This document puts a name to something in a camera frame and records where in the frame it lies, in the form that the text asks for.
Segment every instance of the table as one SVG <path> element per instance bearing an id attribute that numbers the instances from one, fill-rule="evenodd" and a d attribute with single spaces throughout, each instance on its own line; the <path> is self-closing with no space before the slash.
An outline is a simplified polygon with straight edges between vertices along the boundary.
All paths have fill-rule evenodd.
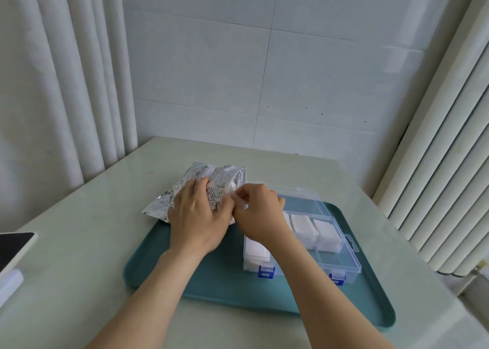
<path id="1" fill-rule="evenodd" d="M 332 160 L 157 137 L 21 231 L 39 239 L 25 281 L 0 309 L 2 348 L 79 348 L 131 296 L 122 268 L 154 218 L 141 210 L 194 160 L 248 168 L 248 180 L 317 191 L 345 215 L 397 314 L 398 348 L 487 348 L 489 336 Z M 182 300 L 166 348 L 309 347 L 299 317 Z"/>

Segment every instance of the black screen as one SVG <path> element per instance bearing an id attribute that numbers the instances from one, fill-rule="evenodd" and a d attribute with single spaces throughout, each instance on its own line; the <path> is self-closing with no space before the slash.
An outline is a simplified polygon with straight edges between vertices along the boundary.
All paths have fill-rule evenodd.
<path id="1" fill-rule="evenodd" d="M 0 234 L 0 271 L 9 264 L 33 236 L 33 233 Z"/>

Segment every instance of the plastic packaging bag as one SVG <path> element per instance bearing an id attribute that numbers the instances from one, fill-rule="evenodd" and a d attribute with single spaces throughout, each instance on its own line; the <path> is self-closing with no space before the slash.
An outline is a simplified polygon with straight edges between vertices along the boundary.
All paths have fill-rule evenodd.
<path id="1" fill-rule="evenodd" d="M 190 179 L 202 179 L 209 177 L 207 184 L 207 199 L 212 212 L 217 212 L 224 194 L 232 194 L 234 191 L 246 183 L 246 167 L 234 167 L 226 165 L 215 167 L 195 161 L 186 171 L 182 179 L 173 185 L 173 188 L 158 196 L 142 211 L 143 214 L 153 216 L 169 223 L 168 209 L 173 207 L 173 198 L 183 188 Z"/>

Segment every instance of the teal tray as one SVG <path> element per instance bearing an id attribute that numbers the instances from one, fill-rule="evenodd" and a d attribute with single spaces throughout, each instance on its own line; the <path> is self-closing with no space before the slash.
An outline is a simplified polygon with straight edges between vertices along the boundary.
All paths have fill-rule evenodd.
<path id="1" fill-rule="evenodd" d="M 343 233 L 350 235 L 356 243 L 359 250 L 357 258 L 362 265 L 362 272 L 355 282 L 345 283 L 339 289 L 378 330 L 387 331 L 396 322 L 394 308 L 341 211 L 333 204 L 324 204 Z M 125 265 L 125 283 L 131 288 L 138 288 L 169 246 L 170 225 L 158 220 Z M 248 309 L 298 314 L 285 277 L 276 275 L 273 279 L 265 279 L 258 278 L 256 273 L 243 271 L 242 254 L 243 234 L 236 225 L 231 225 L 219 247 L 204 257 L 183 296 Z"/>

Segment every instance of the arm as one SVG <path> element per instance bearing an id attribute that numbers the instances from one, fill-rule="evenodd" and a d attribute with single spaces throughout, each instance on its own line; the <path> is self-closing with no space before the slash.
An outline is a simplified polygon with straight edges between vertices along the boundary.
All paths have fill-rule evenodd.
<path id="1" fill-rule="evenodd" d="M 283 198 L 265 185 L 246 184 L 236 194 L 248 202 L 248 209 L 234 209 L 236 222 L 282 268 L 313 348 L 392 348 L 290 231 L 282 214 Z"/>
<path id="2" fill-rule="evenodd" d="M 205 194 L 208 178 L 190 180 L 168 213 L 170 248 L 121 310 L 97 334 L 88 349 L 161 348 L 183 291 L 202 258 L 226 233 L 234 203 L 224 197 L 212 213 Z"/>

